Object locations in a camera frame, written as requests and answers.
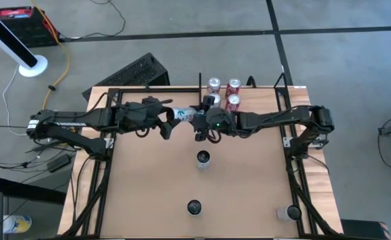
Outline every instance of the red soda can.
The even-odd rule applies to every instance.
[[[241,81],[238,79],[230,79],[228,85],[226,86],[225,98],[228,99],[232,94],[238,94],[241,88]]]
[[[238,107],[240,107],[241,97],[237,94],[231,94],[226,101],[225,109],[229,112],[238,111]]]
[[[209,93],[219,93],[220,80],[217,77],[212,77],[208,80],[207,91]]]

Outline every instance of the white cable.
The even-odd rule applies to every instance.
[[[16,135],[16,136],[27,136],[26,134],[15,133],[15,132],[11,129],[11,127],[10,127],[10,111],[9,111],[9,106],[8,106],[7,100],[6,100],[6,92],[7,92],[7,90],[9,89],[10,85],[12,84],[12,82],[15,80],[16,73],[17,73],[18,68],[19,68],[19,64],[16,66],[15,73],[13,74],[12,78],[10,79],[9,84],[7,84],[6,88],[5,88],[4,91],[3,91],[3,100],[4,100],[4,104],[5,104],[5,106],[6,106],[6,111],[7,111],[7,126],[9,126],[9,131],[10,131],[11,133],[13,133],[14,135]]]

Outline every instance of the wooden table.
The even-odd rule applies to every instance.
[[[87,109],[108,89],[94,87]],[[288,91],[292,106],[310,104],[306,87],[292,86]],[[173,99],[168,105],[173,107],[198,103],[197,93],[125,93],[123,102],[140,101],[148,95],[160,100]],[[243,88],[240,96],[240,111],[278,111],[272,87]],[[106,98],[98,107],[104,107],[105,103]],[[303,129],[296,126],[298,134]],[[82,134],[90,138],[99,136],[99,132],[89,128],[84,128]],[[216,145],[208,141],[197,143],[194,137],[188,123],[175,127],[168,141],[161,138],[158,129],[143,139],[134,133],[118,135],[101,237],[298,236],[296,223],[278,221],[274,216],[276,208],[292,203],[278,127],[263,129],[248,139],[223,136]],[[207,150],[212,161],[203,172],[196,167],[196,153],[200,150]],[[309,154],[325,162],[321,150],[310,149]],[[86,158],[84,151],[77,153],[74,185]],[[81,173],[77,214],[87,203],[93,166],[94,162],[89,161]],[[333,229],[342,232],[327,170],[311,159],[304,160],[304,170],[313,205]],[[72,223],[71,191],[70,185],[58,234]],[[202,204],[202,212],[196,217],[186,210],[192,199]],[[303,203],[300,205],[304,230],[309,233],[306,209]],[[94,231],[97,208],[96,205],[92,211],[89,233]]]

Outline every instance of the wooden board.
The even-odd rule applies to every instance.
[[[93,89],[88,109],[93,106],[100,94],[107,91],[107,89],[108,87],[96,87]],[[292,105],[309,104],[306,88],[290,87],[289,91]],[[267,113],[277,110],[274,91],[271,88],[245,89],[241,94],[244,94],[242,95],[242,111]],[[140,101],[141,98],[147,95],[126,93],[124,100]],[[193,101],[195,103],[197,101],[197,96],[191,93],[185,93],[184,97],[177,97],[175,94],[167,94],[167,96],[163,97],[154,96],[160,99],[163,97],[173,98],[175,101],[171,105],[174,106],[190,105],[194,103]],[[106,99],[103,100],[104,102],[99,104],[99,106],[105,105]],[[278,128],[262,130],[262,133],[253,135],[250,138],[253,141],[250,139],[242,140],[224,137],[222,142],[218,144],[220,146],[214,146],[207,142],[195,143],[193,141],[194,133],[192,132],[191,134],[191,126],[189,124],[181,124],[176,129],[179,130],[174,130],[171,140],[168,141],[162,140],[156,131],[152,131],[147,139],[139,139],[132,134],[122,135],[118,138],[101,231],[103,237],[297,236],[295,224],[280,223],[273,217],[273,211],[276,207],[280,207],[287,201],[291,203]],[[83,134],[89,137],[99,136],[92,129],[85,129]],[[228,156],[229,152],[232,153],[229,149],[238,148],[242,144],[247,145],[249,141],[254,143],[250,144],[253,151],[256,149],[256,151],[264,155],[263,159],[256,158],[256,154],[250,151],[249,154],[242,154],[243,151],[241,151],[241,155]],[[141,146],[147,144],[147,142],[159,143],[160,145],[158,147],[157,144],[149,144],[150,146],[155,145],[156,149],[153,148],[151,152],[142,151]],[[212,165],[206,174],[199,175],[199,172],[196,170],[196,162],[190,160],[183,161],[173,157],[172,151],[169,151],[170,148],[168,146],[180,145],[181,143],[185,143],[185,146],[188,145],[187,143],[192,143],[190,144],[192,147],[184,151],[177,151],[176,149],[180,149],[179,147],[171,148],[181,155],[188,155],[188,157],[183,159],[190,159],[191,157],[189,156],[193,158],[193,155],[199,149],[207,149],[210,153],[214,153],[215,161],[212,161]],[[161,152],[162,157],[159,157],[159,154],[152,157],[152,153],[155,150]],[[324,160],[321,151],[310,152],[310,154],[322,161]],[[86,158],[87,154],[85,153],[77,154],[73,169],[74,183],[76,183],[76,176]],[[305,169],[312,202],[327,222],[335,230],[341,232],[342,227],[326,170],[309,160],[305,160]],[[90,161],[86,164],[81,177],[77,212],[80,212],[87,202],[92,170],[93,162]],[[168,178],[163,175],[172,175],[173,177]],[[215,187],[223,188],[222,192],[216,190],[217,193],[215,193]],[[177,194],[179,189],[183,191],[182,194]],[[68,193],[59,226],[59,234],[66,231],[72,223],[71,188],[69,188]],[[203,206],[202,215],[196,219],[189,214],[184,214],[186,204],[191,198],[199,199]],[[155,204],[158,201],[159,203],[167,203],[168,208],[156,206]],[[146,225],[141,224],[146,221],[152,223],[152,225],[146,227]],[[91,222],[95,222],[95,217],[91,218]],[[304,224],[306,231],[308,230],[307,219],[304,220]],[[93,232],[93,229],[94,224],[91,224],[89,232]]]

